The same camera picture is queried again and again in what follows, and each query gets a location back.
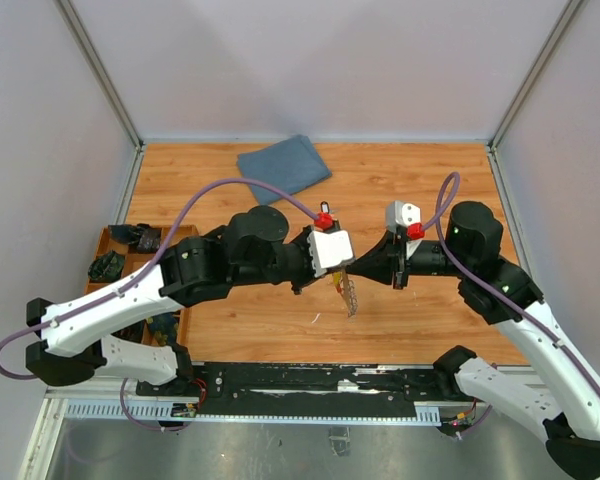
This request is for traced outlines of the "green patterned sock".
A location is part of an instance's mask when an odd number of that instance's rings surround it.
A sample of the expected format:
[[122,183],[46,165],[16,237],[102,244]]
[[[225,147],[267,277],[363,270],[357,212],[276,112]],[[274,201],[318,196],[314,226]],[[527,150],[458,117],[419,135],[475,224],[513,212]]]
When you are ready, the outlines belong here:
[[87,275],[96,283],[113,283],[122,277],[124,265],[125,256],[110,250],[91,263]]

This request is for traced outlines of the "folded blue cloth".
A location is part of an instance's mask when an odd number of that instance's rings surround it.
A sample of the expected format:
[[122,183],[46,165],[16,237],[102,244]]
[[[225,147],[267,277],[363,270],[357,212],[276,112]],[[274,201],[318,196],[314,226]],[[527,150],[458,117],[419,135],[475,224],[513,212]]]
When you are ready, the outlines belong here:
[[243,177],[270,184],[290,195],[332,176],[331,170],[305,135],[296,135],[254,152],[239,154],[236,164]]

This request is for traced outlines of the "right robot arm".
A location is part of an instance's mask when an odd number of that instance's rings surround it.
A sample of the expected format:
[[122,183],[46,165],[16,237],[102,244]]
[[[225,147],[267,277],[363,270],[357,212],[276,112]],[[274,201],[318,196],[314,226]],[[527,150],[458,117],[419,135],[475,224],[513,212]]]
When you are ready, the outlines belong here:
[[568,338],[529,274],[503,257],[503,226],[486,205],[456,204],[443,239],[405,226],[412,206],[387,209],[383,238],[347,271],[402,289],[412,276],[452,276],[464,303],[523,353],[541,393],[456,346],[439,357],[433,387],[446,400],[475,397],[523,426],[574,479],[600,479],[600,375]]

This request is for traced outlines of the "dark patterned sock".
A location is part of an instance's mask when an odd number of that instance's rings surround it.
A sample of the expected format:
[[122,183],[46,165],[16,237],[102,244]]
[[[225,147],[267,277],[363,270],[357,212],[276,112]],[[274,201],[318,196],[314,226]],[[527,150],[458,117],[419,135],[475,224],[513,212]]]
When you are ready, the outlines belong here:
[[142,254],[156,253],[161,245],[161,230],[146,223],[109,225],[112,240]]

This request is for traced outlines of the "red-handled metal key organizer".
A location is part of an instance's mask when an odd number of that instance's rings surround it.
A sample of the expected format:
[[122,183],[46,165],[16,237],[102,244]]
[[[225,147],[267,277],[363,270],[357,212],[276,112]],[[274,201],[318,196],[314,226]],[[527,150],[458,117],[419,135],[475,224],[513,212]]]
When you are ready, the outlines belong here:
[[345,270],[339,270],[342,273],[342,293],[338,295],[341,297],[341,299],[344,301],[345,307],[346,307],[346,311],[347,311],[347,317],[348,318],[353,318],[358,310],[358,301],[357,301],[357,296],[356,296],[356,292],[355,292],[355,284],[354,282],[349,278],[347,272]]

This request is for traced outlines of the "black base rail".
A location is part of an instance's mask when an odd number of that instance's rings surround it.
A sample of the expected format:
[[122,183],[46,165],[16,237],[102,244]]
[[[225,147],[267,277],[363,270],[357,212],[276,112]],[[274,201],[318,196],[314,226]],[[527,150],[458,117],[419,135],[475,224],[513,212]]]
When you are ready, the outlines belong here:
[[406,419],[418,405],[450,407],[471,417],[482,405],[431,365],[197,362],[191,380],[154,386],[141,397],[204,396],[201,413],[221,418],[284,420]]

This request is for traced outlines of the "dark floral sock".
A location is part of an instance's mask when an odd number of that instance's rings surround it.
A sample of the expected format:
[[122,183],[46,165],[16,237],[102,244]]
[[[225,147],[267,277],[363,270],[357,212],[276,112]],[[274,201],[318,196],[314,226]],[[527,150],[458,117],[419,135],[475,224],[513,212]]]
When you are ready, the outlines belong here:
[[154,315],[145,320],[151,344],[163,347],[177,342],[180,316],[178,312]]

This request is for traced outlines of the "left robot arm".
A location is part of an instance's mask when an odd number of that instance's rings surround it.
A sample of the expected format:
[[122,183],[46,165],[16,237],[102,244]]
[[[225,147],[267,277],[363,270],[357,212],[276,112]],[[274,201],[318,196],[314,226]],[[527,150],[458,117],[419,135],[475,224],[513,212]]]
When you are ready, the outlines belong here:
[[136,379],[187,393],[194,371],[185,348],[150,347],[115,332],[152,316],[220,300],[235,286],[291,284],[294,292],[334,265],[339,236],[306,227],[291,242],[286,217],[269,206],[234,215],[204,236],[187,237],[108,288],[65,304],[36,300],[29,312],[49,325],[29,345],[25,366],[49,386],[70,386],[96,376]]

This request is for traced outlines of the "wooden compartment tray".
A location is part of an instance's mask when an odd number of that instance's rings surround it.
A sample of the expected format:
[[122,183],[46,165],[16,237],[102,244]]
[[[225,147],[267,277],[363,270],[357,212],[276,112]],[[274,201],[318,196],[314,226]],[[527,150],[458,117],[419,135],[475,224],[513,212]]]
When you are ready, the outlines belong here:
[[[170,228],[168,226],[155,226],[155,225],[151,225],[151,226],[159,228],[161,230],[161,242],[166,239],[167,234],[170,231]],[[86,284],[86,289],[85,289],[85,292],[87,294],[93,293],[93,292],[103,289],[105,287],[109,287],[116,282],[118,282],[122,285],[130,282],[131,278],[133,277],[133,274],[138,271],[143,270],[143,268],[145,267],[145,264],[148,263],[149,260],[151,260],[155,254],[155,253],[149,253],[149,254],[137,253],[135,251],[132,251],[128,246],[117,243],[116,241],[111,239],[109,232],[108,232],[108,226],[106,226],[101,231],[98,246],[96,249],[96,253],[94,255],[94,260],[98,256],[103,255],[110,250],[114,250],[125,256],[125,265],[124,265],[122,277],[113,283],[96,283],[96,282],[91,281],[87,275],[87,284]],[[178,337],[177,337],[176,343],[182,345],[185,343],[185,333],[186,333],[186,328],[189,326],[191,312],[187,309],[180,309],[180,310],[177,310],[174,312],[178,312],[179,316],[180,316],[179,332],[178,332]],[[151,314],[144,319],[141,319],[131,325],[123,327],[123,328],[119,329],[118,331],[116,331],[114,333],[114,336],[119,339],[128,340],[128,341],[138,343],[138,344],[157,346],[155,344],[150,343],[149,334],[148,334],[146,323],[145,323],[145,320],[147,318],[152,317],[154,315],[159,315],[159,314]]]

